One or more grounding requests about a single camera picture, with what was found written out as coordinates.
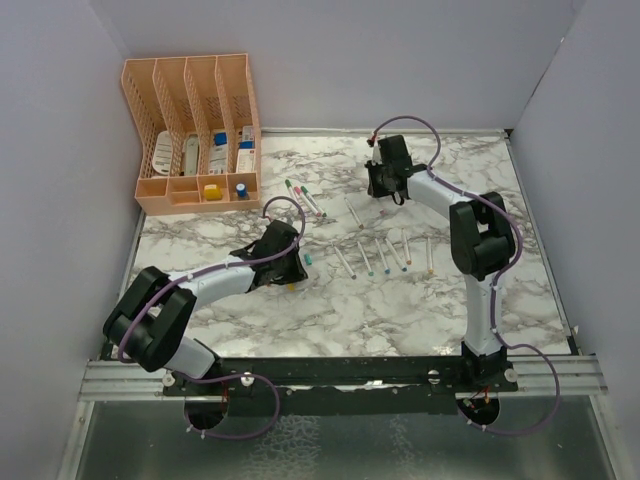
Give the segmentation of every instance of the wooden organizer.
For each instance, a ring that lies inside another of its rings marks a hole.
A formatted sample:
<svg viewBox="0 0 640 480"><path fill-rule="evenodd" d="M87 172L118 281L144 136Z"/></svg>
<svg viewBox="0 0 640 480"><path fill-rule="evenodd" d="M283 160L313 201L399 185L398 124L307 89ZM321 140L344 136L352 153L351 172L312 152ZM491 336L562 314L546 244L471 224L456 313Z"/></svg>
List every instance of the wooden organizer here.
<svg viewBox="0 0 640 480"><path fill-rule="evenodd" d="M142 164L135 198L148 215L224 212L260 207L260 121L246 54L203 57L146 58L125 61L122 87L140 140ZM236 170L238 136L252 125L255 171ZM158 134L168 130L172 141L171 167L157 176L151 159ZM209 147L213 133L227 134L227 173L209 175ZM197 134L200 143L197 175L182 176L184 141ZM249 200L235 197L244 183ZM204 187L216 184L222 200L207 201Z"/></svg>

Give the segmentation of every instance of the yellow block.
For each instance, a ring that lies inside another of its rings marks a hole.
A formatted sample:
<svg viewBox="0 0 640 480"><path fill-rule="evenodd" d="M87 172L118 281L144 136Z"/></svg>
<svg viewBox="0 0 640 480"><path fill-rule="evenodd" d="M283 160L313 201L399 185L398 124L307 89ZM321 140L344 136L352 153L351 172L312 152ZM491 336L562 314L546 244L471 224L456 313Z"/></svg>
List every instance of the yellow block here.
<svg viewBox="0 0 640 480"><path fill-rule="evenodd" d="M222 191L217 185L205 185L204 186L204 198L206 200L221 200Z"/></svg>

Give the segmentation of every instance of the wall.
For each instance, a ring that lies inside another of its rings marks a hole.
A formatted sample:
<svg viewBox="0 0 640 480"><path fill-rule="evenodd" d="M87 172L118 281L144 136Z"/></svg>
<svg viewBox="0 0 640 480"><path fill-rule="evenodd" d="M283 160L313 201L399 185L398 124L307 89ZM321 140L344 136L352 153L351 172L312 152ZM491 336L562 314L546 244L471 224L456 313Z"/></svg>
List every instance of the wall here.
<svg viewBox="0 0 640 480"><path fill-rule="evenodd" d="M589 0L513 135L570 322L640 471L640 3Z"/></svg>
<svg viewBox="0 0 640 480"><path fill-rule="evenodd" d="M249 52L264 126L356 128L514 127L581 3L91 0L137 57Z"/></svg>
<svg viewBox="0 0 640 480"><path fill-rule="evenodd" d="M55 478L116 299L139 142L122 57L79 0L0 16L0 471Z"/></svg>

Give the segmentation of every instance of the purple cable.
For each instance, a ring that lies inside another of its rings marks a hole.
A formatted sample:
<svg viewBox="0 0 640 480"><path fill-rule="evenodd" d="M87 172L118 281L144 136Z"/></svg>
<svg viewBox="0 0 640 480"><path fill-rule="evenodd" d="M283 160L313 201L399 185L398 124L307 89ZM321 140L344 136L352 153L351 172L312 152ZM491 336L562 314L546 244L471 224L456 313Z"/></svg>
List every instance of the purple cable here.
<svg viewBox="0 0 640 480"><path fill-rule="evenodd" d="M278 389L276 388L276 386L267 377L263 377L262 375L258 375L256 373L235 373L233 375L227 375L226 377L209 378L204 380L191 378L186 375L183 375L183 377L185 377L190 382L199 383L199 384L221 383L221 382L227 382L229 380L237 380L238 378L242 378L242 377L257 378L258 380L267 384L267 386L271 389L271 391L273 392L273 396L276 399L276 408L274 409L273 415L269 419L269 422L264 427L251 433L242 433L239 435L225 435L222 433L216 433L212 430L199 430L195 428L193 425L191 425L191 422L189 421L189 418L187 417L187 413L185 411L185 414L184 414L185 420L187 421L187 423L191 428L193 428L196 432L200 434L204 433L204 435L207 437L217 438L219 440L250 440L252 438L257 438L260 435L269 431L271 427L273 427L278 421L278 416L280 415L280 395L278 395Z"/></svg>
<svg viewBox="0 0 640 480"><path fill-rule="evenodd" d="M488 200L480 197L479 195L476 195L474 193L466 192L466 191L462 190L461 188L455 186L454 184L449 183L446 180L443 180L442 178L436 176L436 174L433 172L433 164L435 163L436 159L438 158L438 155L440 155L440 150L442 149L442 141L441 141L440 135L438 134L436 129L429 122L427 122L426 120L423 120L420 117L415 117L413 115L399 115L397 117L393 117L393 118L387 120L386 122L382 123L378 128L376 128L373 131L373 135L371 136L370 140L373 140L375 142L375 139L376 139L376 137L378 135L378 132L380 131L380 129L382 127L388 125L389 123L391 123L393 121L400 120L400 119L415 120L417 122L420 122L423 125L425 125L429 130L431 130L431 132L435 136L436 143L437 143L436 153L433 155L433 158L427 164L427 174L433 180L438 182L440 185L448 188L452 192L457 193L458 195L463 195L463 196L471 198L473 200L477 200L478 202L482 203L483 205L491 208L492 210L497 212L499 215L504 217L505 220L507 220L507 222L509 222L509 225L511 226L511 229L516 234L516 239L517 239L516 243L518 245L518 248L516 250L515 255L513 256L513 259L511 259L511 261L496 274L496 276L493 278L493 281L491 282L493 288L491 289L490 319L491 319L491 328L495 329L496 328L496 302L497 302L496 287L498 285L498 280L500 279L500 277L502 275L504 275L510 268L512 268L518 262L520 257L522 256L524 241L523 241L523 238L522 238L522 234L520 233L520 229L518 228L518 225L517 225L516 221L513 219L513 217L511 217L511 215L509 215L507 212L505 212L503 209L501 209L497 205L494 205L493 203L491 203ZM468 422L470 422L470 424L472 426L474 426L474 427L476 427L476 428L478 428L478 429L480 429L482 431L487 431L489 433L493 433L493 434L496 434L496 435L506 435L506 436L529 435L529 434L535 433L538 430L540 430L543 427L545 427L549 422L551 422L553 417L556 415L556 413L558 411L558 408L560 407L560 379L558 378L558 372L556 371L555 367L553 366L553 363L551 362L551 359L547 355L545 355L540 349L534 347L533 345L529 345L528 343L520 343L518 345L509 345L505 341L505 339L502 337L502 335L500 333L498 333L496 331L494 333L494 335L498 339L498 341L505 348L507 348L508 350L515 350L515 349L518 349L518 348L528 348L529 350L533 350L537 355L539 355L546 362L547 365L549 365L549 369L551 370L551 373L553 374L553 381L554 381L555 387L556 387L556 396L555 396L555 402L553 404L553 408L551 409L551 412L549 413L549 415L547 415L540 422L536 423L535 425L532 425L531 427L524 428L522 430L501 430L501 429L492 428L492 427L488 427L488 426L484 426L484 425L479 425L479 424L474 423L471 420L469 420L468 417L466 417L466 415L464 415L464 413L462 413L462 411L460 411L460 410L458 410L458 411L459 411L460 415L462 415L463 417L467 418Z"/></svg>
<svg viewBox="0 0 640 480"><path fill-rule="evenodd" d="M305 229L305 224L306 224L306 221L305 221L305 218L304 218L304 211L302 210L302 207L300 207L300 205L295 200L293 200L292 198L284 197L284 196L278 196L278 197L273 197L273 198L269 199L267 201L267 203L264 205L264 207L262 209L262 218L265 218L265 214L267 212L267 208L269 207L269 205L271 205L271 203L273 203L276 200L286 200L288 202L291 202L298 209L298 213L300 214L300 221L302 223L302 225L300 226L300 234L295 238L295 240L291 243L291 245L289 245L283 251L281 251L279 253L276 253L275 255L271 255L269 257L259 258L257 260L247 260L247 261L242 261L242 262L232 262L232 263L229 263L228 265L225 265L225 264L222 263L222 264L212 265L210 267L203 268L202 270L198 270L197 272L194 272L193 273L193 278L198 278L198 277L201 277L202 275L206 275L207 273L215 272L217 270L222 270L224 268L243 267L243 266L259 265L261 263L267 263L267 262L270 262L272 260L277 260L278 258L284 257L291 250L296 248L296 246L298 246L298 244L300 243L300 239L304 235L304 229ZM124 355L124 347L127 345L127 342L131 338L133 330L142 321L142 319L147 314L149 309L151 307L153 307L156 304L156 302L158 300L160 300L160 298L162 298L162 296L168 290L170 290L174 286L186 281L187 279L188 279L187 275L183 275L180 278L172 280L167 285L165 285L163 288L161 288L158 291L158 293L156 293L151 298L151 300L149 300L149 302L143 307L143 309L140 311L140 313L138 313L136 318L133 319L133 322L131 322L131 325L129 325L129 328L127 329L125 334L122 336L122 340L120 340L120 343L118 344L118 360L120 360L123 363L132 363L133 362L133 360L126 359L123 356ZM194 379L194 378L187 377L187 376L185 376L185 377L189 381L194 382L194 383L219 383L219 382L225 382L227 380L233 380L233 379L240 378L240 377L253 377L253 378L257 378L258 380L266 383L269 386L269 388L273 391L273 394L276 397L276 408L275 408L275 411L273 413L273 417L271 418L269 423L266 426L264 426L263 428L261 428L259 430L256 430L255 432L246 433L246 434L243 434L243 435L222 435L222 434L217 434L217 433L208 432L208 431L205 431L205 435L208 435L208 436L214 437L214 438L227 439L227 440L246 440L246 439L255 438L255 437L258 437L258 436L262 435L267 430L269 430L276 423L276 421L278 420L278 415L280 414L280 398L278 396L278 390L276 389L275 385L268 378L263 377L262 375L257 375L257 374L235 374L235 375L228 375L226 377L219 377L219 378L205 379L205 380Z"/></svg>

